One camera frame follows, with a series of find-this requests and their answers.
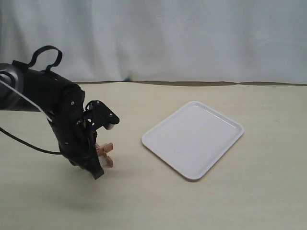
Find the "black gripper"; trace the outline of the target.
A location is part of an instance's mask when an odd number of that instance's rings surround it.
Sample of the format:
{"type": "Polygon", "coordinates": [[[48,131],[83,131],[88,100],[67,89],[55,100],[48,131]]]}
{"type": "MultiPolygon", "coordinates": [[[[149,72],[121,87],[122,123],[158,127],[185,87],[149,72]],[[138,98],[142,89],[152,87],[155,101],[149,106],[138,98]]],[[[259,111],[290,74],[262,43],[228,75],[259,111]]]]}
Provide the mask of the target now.
{"type": "Polygon", "coordinates": [[[94,149],[93,138],[84,125],[84,96],[67,96],[56,103],[50,126],[57,138],[60,153],[72,165],[80,166],[95,180],[104,175],[94,149]]]}

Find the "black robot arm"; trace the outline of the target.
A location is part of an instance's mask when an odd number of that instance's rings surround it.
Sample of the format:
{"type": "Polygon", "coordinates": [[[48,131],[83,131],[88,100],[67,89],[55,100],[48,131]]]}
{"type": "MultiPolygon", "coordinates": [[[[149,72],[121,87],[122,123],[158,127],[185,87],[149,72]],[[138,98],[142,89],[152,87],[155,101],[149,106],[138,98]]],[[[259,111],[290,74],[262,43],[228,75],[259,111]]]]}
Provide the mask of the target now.
{"type": "Polygon", "coordinates": [[[76,83],[52,72],[23,67],[17,61],[0,65],[0,108],[4,111],[43,112],[57,139],[61,155],[95,179],[104,174],[96,150],[95,107],[84,110],[85,92],[76,83]]]}

